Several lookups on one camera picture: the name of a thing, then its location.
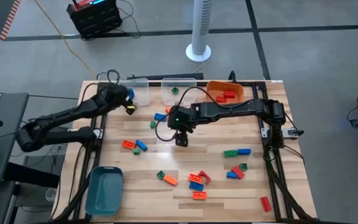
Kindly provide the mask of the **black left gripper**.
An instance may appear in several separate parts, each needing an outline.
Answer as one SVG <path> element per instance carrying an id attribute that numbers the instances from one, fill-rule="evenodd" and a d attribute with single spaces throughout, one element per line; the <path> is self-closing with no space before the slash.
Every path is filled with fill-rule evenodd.
<path id="1" fill-rule="evenodd" d="M 131 88 L 124 85 L 110 84 L 107 86 L 105 100 L 109 109 L 116 109 L 120 106 L 125 107 L 128 115 L 134 114 L 137 107 L 133 103 L 129 103 L 129 92 Z"/>

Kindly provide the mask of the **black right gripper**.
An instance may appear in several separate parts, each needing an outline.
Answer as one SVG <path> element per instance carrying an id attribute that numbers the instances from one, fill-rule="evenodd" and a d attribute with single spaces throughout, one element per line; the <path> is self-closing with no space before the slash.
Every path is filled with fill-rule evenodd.
<path id="1" fill-rule="evenodd" d="M 180 147 L 187 147 L 186 132 L 193 133 L 190 123 L 190 109 L 178 105 L 172 106 L 168 115 L 167 126 L 178 131 L 175 144 Z"/>

